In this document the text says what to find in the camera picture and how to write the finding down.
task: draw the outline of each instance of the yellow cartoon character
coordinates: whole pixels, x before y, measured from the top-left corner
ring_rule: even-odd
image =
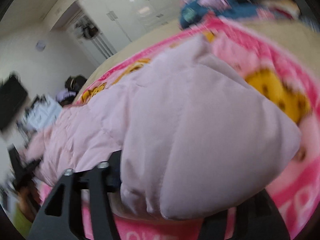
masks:
[[[209,43],[213,42],[214,39],[216,38],[216,36],[211,31],[204,31],[202,34],[206,37]]]
[[[245,81],[275,103],[298,124],[310,111],[308,98],[284,85],[270,69],[262,69],[246,77]]]
[[[151,61],[151,59],[149,58],[142,58],[137,60],[135,63],[129,65],[126,70],[112,83],[113,85],[118,83],[120,81],[120,79],[122,79],[125,75],[136,71],[140,68],[142,68],[145,64],[149,63]]]
[[[95,87],[92,90],[88,90],[82,94],[81,100],[83,103],[87,103],[93,96],[104,90],[106,83],[101,84],[98,87]]]
[[[172,44],[169,46],[169,48],[170,48],[170,49],[174,49],[175,47],[178,47],[179,45],[180,45],[179,42],[174,42],[174,43],[172,43]]]

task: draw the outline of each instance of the white wall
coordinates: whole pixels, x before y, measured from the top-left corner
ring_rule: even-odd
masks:
[[[39,40],[46,41],[43,52],[36,50]],[[37,94],[55,97],[69,76],[81,74],[88,78],[94,70],[92,63],[66,33],[48,33],[41,23],[0,37],[0,79],[16,71],[31,100]],[[15,129],[0,135],[0,181],[9,167],[5,146],[11,143],[17,147],[22,143]]]
[[[0,21],[0,35],[44,19],[57,0],[13,0]]]

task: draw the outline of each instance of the metal bracket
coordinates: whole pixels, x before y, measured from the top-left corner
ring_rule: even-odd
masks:
[[[94,239],[120,240],[108,198],[108,192],[120,189],[120,157],[121,151],[114,152],[108,162],[99,163],[89,171],[66,170],[38,212],[28,240],[86,239],[82,223],[82,189],[90,192]]]

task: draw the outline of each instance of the beige bed sheet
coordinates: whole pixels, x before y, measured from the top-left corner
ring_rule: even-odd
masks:
[[[244,25],[292,52],[316,76],[320,77],[320,34],[314,33],[298,21],[251,22],[244,23]],[[178,32],[180,32],[178,21],[174,20],[129,44],[123,50],[108,58],[93,72],[79,95],[113,66]]]

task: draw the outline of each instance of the white wardrobe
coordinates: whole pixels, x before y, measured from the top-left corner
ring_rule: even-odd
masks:
[[[116,51],[179,17],[179,0],[79,0]]]

